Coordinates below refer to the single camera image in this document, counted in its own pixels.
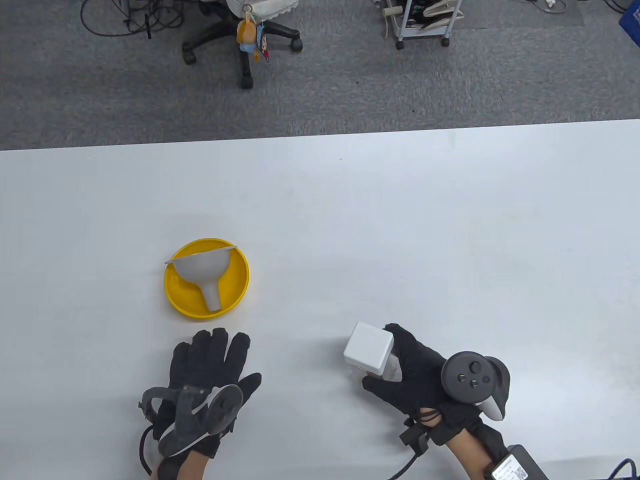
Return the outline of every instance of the finger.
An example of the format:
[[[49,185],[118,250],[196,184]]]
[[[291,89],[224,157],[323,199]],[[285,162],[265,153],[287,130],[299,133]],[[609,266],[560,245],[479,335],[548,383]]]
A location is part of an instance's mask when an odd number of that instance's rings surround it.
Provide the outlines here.
[[[187,342],[178,343],[173,349],[173,358],[171,359],[171,364],[175,362],[176,364],[184,364],[187,361],[187,356],[189,355],[189,344]]]
[[[187,342],[181,342],[181,343],[178,343],[173,349],[171,366],[169,366],[169,384],[177,381],[177,377],[180,375],[182,366],[187,363],[187,356],[189,355],[189,347],[190,345]]]
[[[366,376],[362,379],[363,388],[381,400],[401,409],[403,398],[403,384],[398,381],[386,381],[380,378]]]
[[[238,382],[238,387],[242,390],[243,395],[243,405],[251,398],[251,395],[258,389],[260,384],[262,383],[262,375],[259,373],[252,373],[251,375],[247,375],[242,380]]]
[[[191,339],[189,347],[188,362],[192,365],[204,362],[209,347],[211,334],[207,330],[200,330]]]
[[[225,352],[229,334],[224,328],[214,328],[211,332],[211,340],[207,348],[207,365],[222,366],[225,363]]]
[[[238,381],[240,378],[250,344],[251,340],[249,335],[243,332],[237,333],[231,340],[231,345],[227,352],[227,359],[225,360],[225,370],[227,370],[233,381]]]
[[[394,353],[400,361],[400,368],[403,376],[416,373],[420,367],[420,352],[424,348],[413,334],[399,326],[397,323],[390,323],[385,326],[385,330],[394,336]]]

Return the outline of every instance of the black glove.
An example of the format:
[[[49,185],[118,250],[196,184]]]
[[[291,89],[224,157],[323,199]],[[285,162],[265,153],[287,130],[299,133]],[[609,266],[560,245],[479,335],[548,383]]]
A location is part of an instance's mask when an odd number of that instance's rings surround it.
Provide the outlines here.
[[[446,360],[440,353],[422,345],[398,324],[390,323],[385,330],[394,336],[393,354],[398,357],[403,379],[396,382],[366,376],[362,379],[365,390],[416,421],[420,420],[421,408],[438,410],[442,422],[429,430],[437,445],[480,421],[478,407],[457,402],[445,392],[440,375]]]
[[[211,390],[213,387],[236,384],[242,390],[243,404],[245,404],[262,383],[262,375],[252,373],[240,380],[250,339],[246,333],[236,334],[231,340],[225,359],[228,338],[228,333],[224,328],[216,328],[211,333],[207,330],[196,333],[191,344],[186,342],[178,344],[173,350],[173,359],[169,368],[169,387],[181,388],[184,385],[191,385]],[[159,440],[163,432],[174,422],[175,411],[175,403],[162,402],[154,422],[153,437],[155,440]],[[190,450],[214,458],[220,446],[220,438],[233,431],[234,424],[235,420],[225,432],[204,438]],[[164,473],[162,477],[177,477],[177,472],[190,450],[164,459],[158,468],[159,474],[161,471],[170,471],[168,474]]]

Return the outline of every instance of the yellow bowl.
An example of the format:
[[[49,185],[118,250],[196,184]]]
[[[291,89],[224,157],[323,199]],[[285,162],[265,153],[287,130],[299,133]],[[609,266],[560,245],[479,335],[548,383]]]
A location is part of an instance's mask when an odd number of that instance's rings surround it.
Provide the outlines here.
[[[183,246],[175,253],[172,260],[226,246],[233,246],[233,244],[219,238],[201,238]],[[250,276],[249,263],[244,254],[234,248],[230,251],[230,256],[229,268],[218,282],[221,310],[209,312],[200,288],[181,279],[172,264],[167,265],[164,271],[164,292],[169,302],[181,314],[198,320],[219,317],[233,310],[244,297]]]

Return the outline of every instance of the black cable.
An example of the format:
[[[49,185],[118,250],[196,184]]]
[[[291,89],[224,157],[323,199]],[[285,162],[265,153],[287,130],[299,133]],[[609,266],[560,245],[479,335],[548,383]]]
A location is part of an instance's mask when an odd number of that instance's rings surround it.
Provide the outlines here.
[[[152,472],[151,472],[151,468],[149,467],[149,464],[145,460],[145,440],[147,439],[147,435],[149,434],[150,431],[153,430],[153,428],[154,428],[153,425],[150,425],[149,427],[147,427],[145,432],[140,437],[140,447],[138,449],[138,454],[140,455],[140,463],[142,464],[142,468],[145,469],[145,472],[149,476],[151,476]]]
[[[611,472],[611,475],[609,475],[609,478],[607,478],[607,480],[613,480],[616,475],[618,475],[618,472],[620,470],[622,470],[623,468],[625,468],[627,465],[631,466],[631,479],[633,480],[638,480],[638,475],[637,475],[637,471],[636,471],[636,463],[631,460],[630,458],[625,458],[623,461],[621,461],[618,466],[613,470],[613,472]]]
[[[510,0],[510,1],[519,2],[519,3],[532,3],[541,12],[551,13],[553,15],[559,15],[566,12],[566,2],[564,0],[556,0],[556,4],[560,4],[562,8],[560,7],[554,8],[555,5],[554,7],[549,7],[547,6],[547,3],[545,0]]]
[[[407,464],[402,467],[400,470],[398,470],[398,473],[396,473],[394,476],[392,476],[389,480],[398,480],[402,475],[404,475],[404,473],[409,470],[409,468],[413,465],[413,462],[416,461],[418,459],[418,455],[413,455],[411,457],[411,460],[409,460],[409,462],[407,462]]]
[[[88,32],[106,38],[131,36],[139,33],[146,33],[148,35],[149,32],[159,32],[166,28],[178,28],[184,22],[184,4],[198,2],[198,0],[176,0],[180,4],[179,8],[176,8],[175,6],[163,6],[163,0],[146,0],[144,6],[130,8],[129,15],[127,15],[116,0],[111,0],[111,3],[113,3],[115,8],[122,14],[123,23],[127,26],[128,31],[126,33],[102,33],[92,29],[85,21],[85,9],[90,1],[94,0],[83,0],[82,2],[80,7],[80,22]],[[174,13],[175,15],[169,19],[164,19],[162,18],[163,11],[165,13]],[[144,15],[148,17],[148,23],[136,22],[133,18],[134,15],[140,12],[145,12]]]
[[[576,0],[576,2],[587,2],[589,0]],[[605,5],[607,5],[611,10],[616,13],[625,13],[627,11],[622,5],[620,5],[616,0],[602,0]]]

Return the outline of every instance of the label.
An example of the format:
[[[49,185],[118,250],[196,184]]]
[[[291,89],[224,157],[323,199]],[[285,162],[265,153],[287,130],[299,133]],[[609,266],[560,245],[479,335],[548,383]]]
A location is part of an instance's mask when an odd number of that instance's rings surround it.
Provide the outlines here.
[[[529,475],[513,455],[509,455],[491,472],[493,480],[526,480]]]

